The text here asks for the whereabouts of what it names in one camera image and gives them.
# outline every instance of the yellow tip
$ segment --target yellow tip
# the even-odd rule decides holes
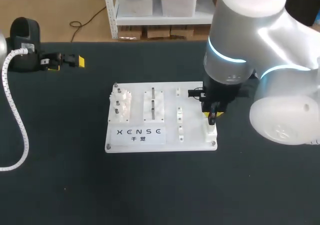
[[[81,56],[79,56],[79,68],[85,67],[85,59]]]

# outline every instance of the black mat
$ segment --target black mat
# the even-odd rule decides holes
[[[218,150],[106,154],[114,82],[201,81],[205,43],[49,43],[86,68],[9,73],[29,135],[0,173],[1,225],[318,225],[320,146],[284,146],[251,127],[252,98],[218,121]],[[252,81],[246,86],[256,85]],[[0,92],[0,166],[23,144]]]

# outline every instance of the white label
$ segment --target white label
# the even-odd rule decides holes
[[[32,51],[35,51],[35,45],[31,43],[21,43],[22,49],[32,49]]]
[[[166,144],[164,126],[116,127],[111,131],[112,146]]]

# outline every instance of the metal shelf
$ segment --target metal shelf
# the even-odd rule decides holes
[[[163,16],[161,0],[153,0],[153,16],[122,16],[120,9],[116,14],[116,24],[129,25],[194,25],[211,24],[215,5],[212,0],[197,0],[192,17]]]
[[[112,38],[118,38],[117,26],[211,24],[215,5],[212,0],[197,0],[192,17],[163,16],[161,0],[153,0],[153,16],[122,16],[118,1],[105,0]]]

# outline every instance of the white coiled cable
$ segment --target white coiled cable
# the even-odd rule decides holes
[[[4,63],[3,63],[3,67],[2,67],[2,84],[3,84],[4,93],[6,95],[6,99],[8,100],[8,103],[11,107],[11,110],[13,112],[15,120],[19,125],[20,131],[22,134],[22,138],[23,138],[24,150],[23,150],[22,157],[20,158],[20,160],[16,164],[14,164],[12,166],[7,166],[7,167],[0,167],[0,172],[11,171],[11,170],[18,168],[21,164],[24,163],[24,161],[26,160],[26,158],[28,156],[28,152],[29,152],[29,139],[28,139],[27,131],[26,131],[25,126],[21,120],[19,112],[16,108],[15,102],[11,96],[9,84],[8,84],[8,67],[9,67],[10,61],[17,55],[22,55],[22,54],[27,54],[27,53],[28,53],[28,49],[26,49],[26,48],[21,48],[21,49],[11,51],[8,54],[8,56],[6,56]]]

